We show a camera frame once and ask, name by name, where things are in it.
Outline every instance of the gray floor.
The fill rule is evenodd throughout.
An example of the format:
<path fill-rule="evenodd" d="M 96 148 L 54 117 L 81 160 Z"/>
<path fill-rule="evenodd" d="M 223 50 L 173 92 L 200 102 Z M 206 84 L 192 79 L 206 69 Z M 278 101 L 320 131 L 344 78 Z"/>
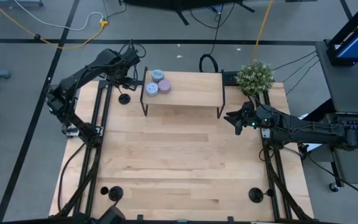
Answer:
<path fill-rule="evenodd" d="M 108 11 L 122 8 L 117 1 L 106 0 Z M 268 1 L 246 2 L 256 12 L 251 14 L 236 6 L 232 16 L 219 30 L 219 39 L 256 39 Z M 347 0 L 354 14 L 358 0 Z M 45 7 L 30 10 L 47 22 L 64 24 L 72 1 L 44 1 Z M 224 16 L 231 5 L 225 7 Z M 62 30 L 39 24 L 18 7 L 4 9 L 18 21 L 46 38 L 60 38 Z M 73 27 L 82 26 L 90 12 L 104 12 L 103 3 L 81 0 Z M 207 9 L 194 10 L 196 17 L 213 25 L 214 15 Z M 112 17 L 111 25 L 99 39 L 212 39 L 214 31 L 205 28 L 184 12 L 190 25 L 184 26 L 174 12 L 128 6 L 127 12 Z M 97 16 L 83 32 L 70 32 L 69 39 L 86 39 L 99 29 Z M 289 3 L 275 1 L 267 21 L 263 40 L 322 40 L 332 37 L 346 23 L 346 15 L 339 0 Z M 0 13 L 0 38 L 31 38 Z M 120 45 L 90 44 L 81 49 L 64 50 L 52 83 L 71 75 L 84 64 L 94 60 L 105 48 L 118 50 Z M 138 66 L 150 69 L 198 71 L 198 60 L 210 51 L 210 45 L 144 45 L 146 58 Z M 250 61 L 251 45 L 217 45 L 213 56 L 221 69 L 238 70 Z M 314 50 L 310 46 L 261 45 L 258 59 L 273 67 L 297 59 Z M 12 72 L 10 80 L 0 80 L 0 200 L 6 188 L 16 157 L 35 109 L 55 49 L 45 44 L 0 44 L 0 69 Z M 302 62 L 278 70 L 275 79 L 281 81 L 295 71 Z M 308 66 L 285 82 L 288 91 L 304 74 Z M 205 63 L 204 70 L 212 71 Z M 315 109 L 329 98 L 321 67 L 317 64 L 289 94 L 292 114 L 301 115 Z M 42 218 L 48 215 L 65 148 L 61 125 L 44 106 L 34 133 L 23 170 L 6 213 L 5 221 Z M 329 222 L 358 223 L 358 193 L 349 187 L 331 193 L 327 186 L 333 178 L 310 161 L 304 164 L 308 189 L 316 218 Z"/>

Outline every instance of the rubber foot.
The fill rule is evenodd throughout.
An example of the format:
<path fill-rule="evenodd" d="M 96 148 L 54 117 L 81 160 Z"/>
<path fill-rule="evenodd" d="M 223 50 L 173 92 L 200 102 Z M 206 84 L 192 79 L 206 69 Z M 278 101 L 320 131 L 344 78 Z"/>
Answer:
<path fill-rule="evenodd" d="M 260 203 L 264 199 L 264 193 L 259 188 L 252 188 L 248 192 L 249 199 L 252 202 Z"/>
<path fill-rule="evenodd" d="M 109 198 L 113 202 L 118 202 L 122 198 L 123 195 L 124 195 L 124 191 L 122 190 L 122 188 L 120 188 L 118 186 L 112 187 L 109 190 Z"/>
<path fill-rule="evenodd" d="M 128 94 L 121 94 L 118 97 L 118 102 L 122 105 L 128 104 L 131 101 L 131 96 Z"/>
<path fill-rule="evenodd" d="M 100 193 L 101 193 L 102 195 L 106 195 L 106 194 L 109 193 L 109 189 L 108 189 L 107 187 L 102 187 L 102 188 L 100 189 Z"/>

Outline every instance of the green leaves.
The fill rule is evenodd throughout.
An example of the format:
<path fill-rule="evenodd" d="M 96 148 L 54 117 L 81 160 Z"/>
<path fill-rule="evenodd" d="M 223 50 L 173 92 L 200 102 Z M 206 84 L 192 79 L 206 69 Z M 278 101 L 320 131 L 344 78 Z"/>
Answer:
<path fill-rule="evenodd" d="M 248 66 L 242 66 L 236 80 L 239 88 L 247 95 L 257 95 L 273 86 L 273 69 L 270 65 L 254 60 Z"/>

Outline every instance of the small wooden shelf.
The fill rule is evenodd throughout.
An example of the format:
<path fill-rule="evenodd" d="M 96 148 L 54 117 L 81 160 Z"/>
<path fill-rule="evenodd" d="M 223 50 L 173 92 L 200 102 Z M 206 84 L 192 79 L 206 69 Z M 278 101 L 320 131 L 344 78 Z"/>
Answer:
<path fill-rule="evenodd" d="M 164 72 L 164 79 L 171 83 L 170 92 L 159 93 L 156 96 L 148 95 L 144 87 L 153 81 L 150 71 L 145 68 L 140 96 L 145 116 L 149 105 L 178 105 L 217 107 L 218 118 L 220 118 L 225 105 L 222 73 Z"/>

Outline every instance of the chair wheel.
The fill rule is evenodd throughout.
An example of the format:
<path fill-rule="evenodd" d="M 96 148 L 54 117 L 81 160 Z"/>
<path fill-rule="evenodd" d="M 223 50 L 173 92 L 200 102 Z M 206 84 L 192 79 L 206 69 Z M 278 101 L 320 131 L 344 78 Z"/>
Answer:
<path fill-rule="evenodd" d="M 329 189 L 330 189 L 332 192 L 338 192 L 338 191 L 339 191 L 339 187 L 336 185 L 336 183 L 331 183 L 331 184 L 329 184 Z"/>

